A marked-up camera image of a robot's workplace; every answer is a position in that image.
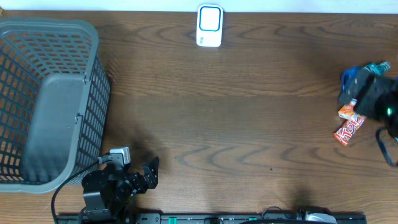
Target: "wooden table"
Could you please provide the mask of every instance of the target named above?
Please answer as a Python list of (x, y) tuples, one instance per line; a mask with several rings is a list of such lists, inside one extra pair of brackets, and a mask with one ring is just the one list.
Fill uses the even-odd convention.
[[(398, 16), (224, 15), (220, 48), (196, 45), (196, 13), (6, 11), (83, 19), (98, 30), (112, 82), (103, 152), (130, 146), (139, 170), (160, 157), (159, 185), (136, 205), (167, 212), (261, 212), (276, 205), (363, 212), (397, 223), (398, 170), (366, 121), (344, 147), (332, 133), (340, 74), (388, 60), (398, 70)], [(389, 142), (389, 147), (396, 147)], [(44, 195), (0, 194), (1, 223), (51, 223)], [(80, 186), (59, 213), (84, 206)]]

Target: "white plug-in device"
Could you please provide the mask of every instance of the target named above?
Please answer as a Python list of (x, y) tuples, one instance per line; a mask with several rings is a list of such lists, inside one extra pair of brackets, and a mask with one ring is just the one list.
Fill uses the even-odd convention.
[(130, 149), (128, 147), (121, 147), (116, 149), (111, 149), (110, 154), (122, 154), (123, 155), (123, 165), (129, 164), (131, 162)]
[(224, 11), (217, 5), (204, 4), (198, 9), (197, 44), (219, 47), (223, 34)]

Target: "white wall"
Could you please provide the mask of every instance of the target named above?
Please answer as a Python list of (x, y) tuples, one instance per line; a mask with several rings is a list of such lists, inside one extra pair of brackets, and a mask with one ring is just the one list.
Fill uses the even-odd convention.
[(0, 0), (5, 10), (193, 12), (203, 3), (226, 12), (341, 12), (398, 14), (398, 0)]

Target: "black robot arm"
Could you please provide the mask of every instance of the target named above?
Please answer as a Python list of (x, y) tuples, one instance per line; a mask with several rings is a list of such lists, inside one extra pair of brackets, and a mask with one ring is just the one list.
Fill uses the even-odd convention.
[(128, 147), (112, 149), (109, 154), (99, 157), (99, 163), (106, 167), (90, 172), (81, 182), (86, 216), (89, 223), (124, 223), (125, 208), (131, 197), (156, 188), (159, 158), (142, 167), (144, 175), (127, 173), (130, 166)]

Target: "candy bar wrapper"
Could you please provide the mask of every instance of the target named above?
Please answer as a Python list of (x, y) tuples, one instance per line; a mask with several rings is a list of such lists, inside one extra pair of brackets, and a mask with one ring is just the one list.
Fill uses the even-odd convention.
[(348, 105), (344, 105), (339, 111), (338, 116), (340, 118), (348, 119), (355, 121), (358, 117), (358, 114), (354, 111), (354, 106), (356, 104), (356, 100), (352, 99)]
[(358, 128), (365, 122), (366, 117), (358, 115), (357, 118), (352, 120), (346, 120), (342, 127), (337, 130), (337, 132), (333, 133), (335, 139), (337, 139), (343, 145), (347, 145), (348, 141), (351, 137), (353, 137), (354, 133)]

